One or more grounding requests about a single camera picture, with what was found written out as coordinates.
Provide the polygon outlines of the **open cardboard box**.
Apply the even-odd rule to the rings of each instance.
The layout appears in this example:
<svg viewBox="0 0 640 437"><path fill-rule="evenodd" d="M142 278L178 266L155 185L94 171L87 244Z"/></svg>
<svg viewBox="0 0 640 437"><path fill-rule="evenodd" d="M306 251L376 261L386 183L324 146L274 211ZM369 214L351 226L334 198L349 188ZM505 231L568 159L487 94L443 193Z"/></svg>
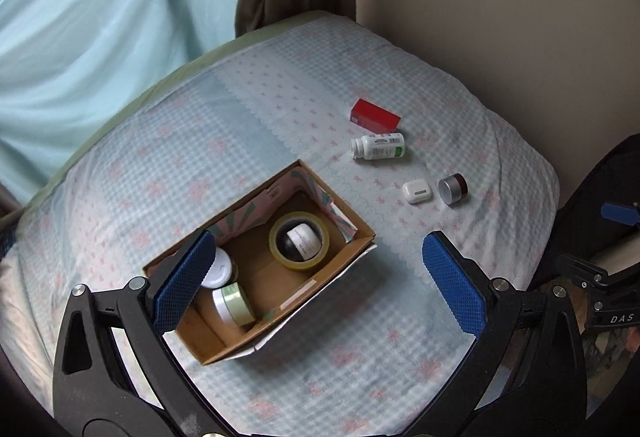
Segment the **open cardboard box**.
<svg viewBox="0 0 640 437"><path fill-rule="evenodd" d="M273 223L290 212L310 212L329 230L329 252L317 267L288 269L270 253L269 231ZM262 348L288 318L373 249L375 237L367 223L301 160L195 231L200 229L209 231L216 248L222 247L233 259L238 267L234 282L241 285L256 318L246 327L224 323L214 306L213 290L200 286L172 331L201 365L248 356ZM186 238L147 264L144 274L152 275Z"/></svg>

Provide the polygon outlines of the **white pill bottle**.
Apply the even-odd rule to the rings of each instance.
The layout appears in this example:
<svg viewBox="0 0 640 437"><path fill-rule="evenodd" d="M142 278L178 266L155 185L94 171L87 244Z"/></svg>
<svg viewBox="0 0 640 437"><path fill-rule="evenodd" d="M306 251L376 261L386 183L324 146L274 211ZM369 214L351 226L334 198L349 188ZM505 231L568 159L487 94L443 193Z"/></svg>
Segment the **white pill bottle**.
<svg viewBox="0 0 640 437"><path fill-rule="evenodd" d="M395 134L369 134L350 142L354 160L391 160L401 158L406 152L405 138Z"/></svg>

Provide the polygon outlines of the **green jar white lid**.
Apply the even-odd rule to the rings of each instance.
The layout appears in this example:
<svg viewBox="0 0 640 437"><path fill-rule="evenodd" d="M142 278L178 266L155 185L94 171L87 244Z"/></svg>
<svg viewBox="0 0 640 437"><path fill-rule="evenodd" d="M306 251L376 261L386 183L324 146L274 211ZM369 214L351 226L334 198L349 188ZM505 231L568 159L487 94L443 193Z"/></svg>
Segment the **green jar white lid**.
<svg viewBox="0 0 640 437"><path fill-rule="evenodd" d="M216 311L224 323L246 327L256 321L252 306L238 282L213 290L212 297Z"/></svg>

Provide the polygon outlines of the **light blue sheer curtain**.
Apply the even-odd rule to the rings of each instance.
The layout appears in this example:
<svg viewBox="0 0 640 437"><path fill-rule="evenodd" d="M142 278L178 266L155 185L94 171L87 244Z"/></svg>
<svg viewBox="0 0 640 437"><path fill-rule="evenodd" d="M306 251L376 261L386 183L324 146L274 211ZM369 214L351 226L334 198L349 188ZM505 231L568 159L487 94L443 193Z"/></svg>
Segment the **light blue sheer curtain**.
<svg viewBox="0 0 640 437"><path fill-rule="evenodd" d="M1 182L20 203L117 112L234 36L236 0L2 0Z"/></svg>

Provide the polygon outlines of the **black jar white label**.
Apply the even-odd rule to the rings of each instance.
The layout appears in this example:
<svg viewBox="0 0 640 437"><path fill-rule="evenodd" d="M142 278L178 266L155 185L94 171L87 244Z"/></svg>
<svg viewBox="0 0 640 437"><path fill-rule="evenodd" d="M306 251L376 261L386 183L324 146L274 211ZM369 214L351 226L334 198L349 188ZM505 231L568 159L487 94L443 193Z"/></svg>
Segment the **black jar white label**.
<svg viewBox="0 0 640 437"><path fill-rule="evenodd" d="M286 225L277 234L277 248L289 261L302 263L310 261L320 252L322 241L320 235L309 223Z"/></svg>

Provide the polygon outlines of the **red rectangular box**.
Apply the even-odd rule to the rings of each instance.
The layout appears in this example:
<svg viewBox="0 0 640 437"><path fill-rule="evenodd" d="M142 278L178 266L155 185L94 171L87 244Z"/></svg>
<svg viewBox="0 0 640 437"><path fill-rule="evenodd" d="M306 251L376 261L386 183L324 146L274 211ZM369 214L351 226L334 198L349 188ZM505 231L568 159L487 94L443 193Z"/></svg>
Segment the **red rectangular box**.
<svg viewBox="0 0 640 437"><path fill-rule="evenodd" d="M401 117L370 101L358 99L350 109L349 120L373 134L391 134L398 128Z"/></svg>

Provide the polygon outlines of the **silver red small jar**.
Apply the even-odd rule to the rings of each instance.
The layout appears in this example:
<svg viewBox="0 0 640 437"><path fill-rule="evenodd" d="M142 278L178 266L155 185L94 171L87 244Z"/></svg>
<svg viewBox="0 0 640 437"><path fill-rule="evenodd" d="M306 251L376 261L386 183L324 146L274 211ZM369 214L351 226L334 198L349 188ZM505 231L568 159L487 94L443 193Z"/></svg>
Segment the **silver red small jar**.
<svg viewBox="0 0 640 437"><path fill-rule="evenodd" d="M438 193L442 201L451 206L468 196L468 183L461 174L450 175L439 180Z"/></svg>

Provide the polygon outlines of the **white earbuds case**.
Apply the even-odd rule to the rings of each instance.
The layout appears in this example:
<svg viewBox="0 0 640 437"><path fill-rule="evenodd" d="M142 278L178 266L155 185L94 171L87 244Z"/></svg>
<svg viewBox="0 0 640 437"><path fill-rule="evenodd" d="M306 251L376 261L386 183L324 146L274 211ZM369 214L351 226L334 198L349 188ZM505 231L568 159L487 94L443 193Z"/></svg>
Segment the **white earbuds case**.
<svg viewBox="0 0 640 437"><path fill-rule="evenodd" d="M401 193L408 204L416 205L431 200L433 191L430 184L423 178L405 182Z"/></svg>

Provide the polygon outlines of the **checkered floral bed cover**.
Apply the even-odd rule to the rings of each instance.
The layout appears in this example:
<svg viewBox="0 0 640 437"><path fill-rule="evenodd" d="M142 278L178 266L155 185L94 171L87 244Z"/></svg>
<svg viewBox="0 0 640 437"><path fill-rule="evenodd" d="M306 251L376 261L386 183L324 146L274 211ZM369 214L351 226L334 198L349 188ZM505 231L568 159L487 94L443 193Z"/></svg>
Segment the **checkered floral bed cover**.
<svg viewBox="0 0 640 437"><path fill-rule="evenodd" d="M30 202L1 346L53 405L67 301L143 293L155 338L236 430L394 435L474 343L422 256L442 232L523 290L551 164L457 79L335 15L233 41L118 114Z"/></svg>

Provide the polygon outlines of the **white lidded round jar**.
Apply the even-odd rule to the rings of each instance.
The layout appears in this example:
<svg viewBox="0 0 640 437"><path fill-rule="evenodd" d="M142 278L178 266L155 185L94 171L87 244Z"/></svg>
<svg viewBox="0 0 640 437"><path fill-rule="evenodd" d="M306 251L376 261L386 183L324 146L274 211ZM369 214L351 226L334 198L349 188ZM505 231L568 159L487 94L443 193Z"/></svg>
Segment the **white lidded round jar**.
<svg viewBox="0 0 640 437"><path fill-rule="evenodd" d="M222 248L216 248L213 264L209 267L201 286L209 290L218 290L234 282L238 276L238 267L230 255Z"/></svg>

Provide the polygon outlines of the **yellow tape roll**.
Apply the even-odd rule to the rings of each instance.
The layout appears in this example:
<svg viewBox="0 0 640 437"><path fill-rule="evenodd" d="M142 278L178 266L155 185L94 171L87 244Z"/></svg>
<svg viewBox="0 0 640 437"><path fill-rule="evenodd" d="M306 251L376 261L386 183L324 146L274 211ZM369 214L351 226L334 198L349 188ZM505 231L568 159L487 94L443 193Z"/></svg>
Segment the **yellow tape roll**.
<svg viewBox="0 0 640 437"><path fill-rule="evenodd" d="M317 267L329 252L331 237L323 221L310 212L290 212L280 217L269 231L273 258L292 270Z"/></svg>

